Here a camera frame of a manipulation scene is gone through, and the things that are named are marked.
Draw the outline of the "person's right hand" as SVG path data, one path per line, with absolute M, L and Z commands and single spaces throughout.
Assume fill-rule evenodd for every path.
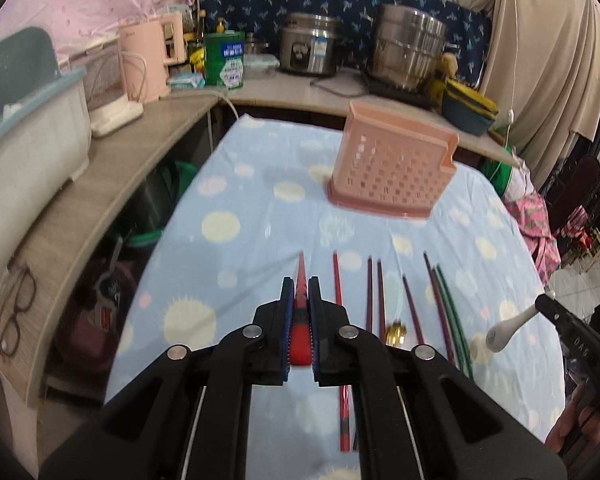
M 595 445 L 600 443 L 600 412 L 594 412 L 589 406 L 578 409 L 584 392 L 585 384 L 578 385 L 573 390 L 565 409 L 546 437 L 545 445 L 555 453 L 562 450 L 573 427 L 577 427 L 580 433 Z

